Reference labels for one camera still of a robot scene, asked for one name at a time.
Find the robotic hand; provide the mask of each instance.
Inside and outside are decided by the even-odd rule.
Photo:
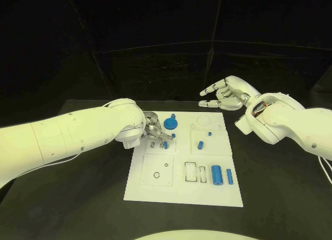
[[[74,111],[46,120],[0,128],[0,188],[30,171],[63,163],[114,139],[125,149],[143,138],[173,138],[162,131],[156,113],[143,112],[131,99]]]
[[[236,76],[228,76],[200,93],[216,90],[218,100],[200,101],[198,105],[224,110],[238,110],[245,105],[245,115],[235,126],[247,135],[251,132],[268,144],[284,137],[291,138],[309,153],[332,160],[332,110],[304,109],[283,93],[261,93]]]

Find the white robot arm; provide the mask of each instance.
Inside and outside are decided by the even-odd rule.
[[[157,115],[143,112],[131,99],[117,99],[101,107],[74,111],[46,120],[0,128],[0,188],[35,169],[108,144],[114,139],[125,149],[143,137],[172,137],[162,132]]]
[[[236,76],[211,85],[199,95],[216,90],[218,100],[200,101],[200,107],[236,110],[245,105],[245,115],[235,126],[247,135],[251,132],[268,144],[291,138],[309,153],[332,160],[332,110],[304,109],[283,93],[261,93]]]

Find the white cable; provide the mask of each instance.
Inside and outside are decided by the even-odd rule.
[[[327,171],[326,171],[326,169],[324,169],[324,166],[323,166],[322,157],[317,156],[317,158],[319,158],[320,167],[322,167],[323,172],[324,172],[324,174],[326,174],[326,178],[327,178],[327,180],[329,180],[329,182],[330,182],[330,184],[332,184],[332,179],[330,179],[329,173],[327,173]],[[326,164],[327,164],[327,166],[329,166],[330,172],[332,172],[332,166],[330,166],[330,163],[329,163],[329,161],[327,161],[327,159],[326,159],[324,157],[323,157],[323,160],[324,160],[324,162],[326,162]]]
[[[102,105],[102,107],[105,107],[111,102],[112,102],[112,101],[110,101],[108,103],[105,103],[105,104]]]
[[[20,177],[20,176],[23,176],[25,174],[30,173],[32,171],[35,171],[35,170],[43,168],[43,167],[53,166],[53,165],[56,165],[56,164],[62,164],[62,163],[65,163],[65,162],[74,160],[74,159],[78,157],[79,154],[81,154],[81,153],[78,153],[71,159],[68,159],[68,160],[65,160],[65,161],[59,161],[59,162],[55,162],[55,163],[52,163],[52,164],[46,164],[46,165],[42,165],[42,166],[33,168],[32,170],[23,172],[20,175],[17,175],[16,178]]]

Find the white board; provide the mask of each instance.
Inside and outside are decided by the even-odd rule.
[[[134,148],[124,200],[242,207],[222,113],[167,111],[154,113],[163,132],[174,134],[176,137],[167,143],[167,149],[160,148],[157,139],[146,138]],[[177,127],[167,130],[163,121],[172,113]],[[213,165],[221,166],[222,185],[213,185]],[[232,185],[228,183],[226,169],[231,169]]]

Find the black table surface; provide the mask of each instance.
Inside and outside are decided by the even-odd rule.
[[[104,103],[68,100],[59,114]],[[124,201],[133,149],[112,141],[16,179],[0,204],[0,239],[128,240],[200,229],[261,240],[332,240],[332,187],[317,157],[288,138],[270,145],[244,135],[235,127],[242,109],[192,101],[137,105],[144,111],[222,112],[244,207]]]

